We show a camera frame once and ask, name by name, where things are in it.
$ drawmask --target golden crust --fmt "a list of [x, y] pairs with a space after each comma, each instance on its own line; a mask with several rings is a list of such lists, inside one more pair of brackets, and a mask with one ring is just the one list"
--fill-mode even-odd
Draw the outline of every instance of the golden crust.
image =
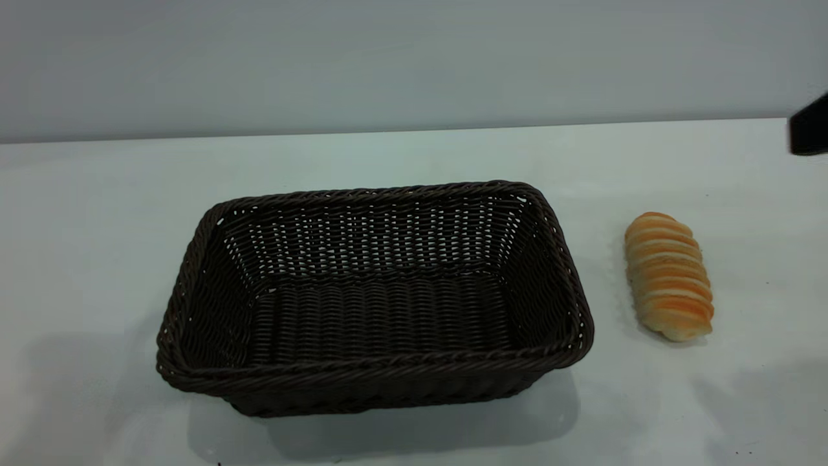
[[624, 249], [636, 313], [646, 327], [678, 342], [713, 331], [713, 293], [689, 227], [647, 212], [630, 224]]

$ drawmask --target bread roll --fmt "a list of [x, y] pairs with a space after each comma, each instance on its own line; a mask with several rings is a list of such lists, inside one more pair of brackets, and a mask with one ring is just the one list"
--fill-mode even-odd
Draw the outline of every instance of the bread roll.
[[641, 323], [674, 342], [713, 331], [713, 293], [687, 225], [647, 212], [627, 228], [624, 252]]

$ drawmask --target black object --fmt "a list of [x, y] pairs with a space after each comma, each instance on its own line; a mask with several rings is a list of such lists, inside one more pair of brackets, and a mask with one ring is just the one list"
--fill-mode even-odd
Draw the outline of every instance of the black object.
[[205, 214], [157, 370], [245, 415], [513, 396], [590, 350], [555, 214], [522, 183], [297, 192]]
[[791, 153], [828, 153], [828, 94], [797, 112], [787, 122]]

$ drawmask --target rectangular basket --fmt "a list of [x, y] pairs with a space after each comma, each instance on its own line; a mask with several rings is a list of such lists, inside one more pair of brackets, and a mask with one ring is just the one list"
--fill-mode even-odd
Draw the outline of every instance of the rectangular basket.
[[492, 400], [579, 361], [593, 322], [522, 183], [297, 192], [205, 214], [157, 370], [245, 415]]

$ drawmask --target basket rim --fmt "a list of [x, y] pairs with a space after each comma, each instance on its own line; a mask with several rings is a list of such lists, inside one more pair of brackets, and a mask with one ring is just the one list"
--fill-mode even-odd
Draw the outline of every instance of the basket rim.
[[[490, 352], [452, 351], [411, 353], [394, 356], [363, 357], [330, 362], [300, 362], [292, 364], [274, 364], [249, 367], [208, 367], [194, 368], [187, 363], [181, 341], [184, 335], [183, 322], [185, 313], [189, 312], [188, 293], [192, 292], [200, 275], [198, 271], [205, 258], [206, 246], [213, 234], [218, 231], [218, 224], [233, 211], [255, 210], [262, 205], [278, 203], [279, 206], [292, 204], [307, 205], [308, 201], [326, 203], [342, 201], [343, 198], [362, 201], [365, 198], [405, 197], [420, 195], [443, 197], [456, 192], [462, 194], [472, 191], [475, 194], [491, 192], [492, 194], [516, 194], [531, 198], [533, 205], [539, 209], [538, 214], [550, 226], [549, 236], [558, 247], [558, 260], [570, 271], [569, 283], [565, 292], [573, 295], [578, 313], [570, 313], [573, 330], [567, 338], [551, 344], [524, 347], [513, 350], [495, 350]], [[594, 323], [589, 305], [578, 277], [575, 264], [564, 241], [563, 232], [557, 222], [554, 211], [546, 198], [535, 187], [523, 182], [464, 182], [443, 185], [427, 185], [393, 188], [360, 188], [352, 190], [333, 190], [315, 192], [293, 192], [262, 197], [240, 197], [221, 202], [210, 208], [196, 227], [195, 234], [187, 246], [182, 260], [176, 285], [167, 304], [161, 330], [156, 342], [158, 352], [156, 369], [165, 380], [176, 388], [185, 391], [198, 391], [221, 396], [224, 393], [238, 392], [239, 382], [248, 381], [246, 391], [254, 392], [274, 386], [313, 386], [322, 382], [342, 382], [376, 379], [388, 376], [392, 371], [395, 377], [437, 374], [480, 373], [491, 371], [550, 371], [570, 366], [583, 358], [591, 349], [594, 341]], [[222, 381], [233, 381], [232, 390], [220, 387]]]

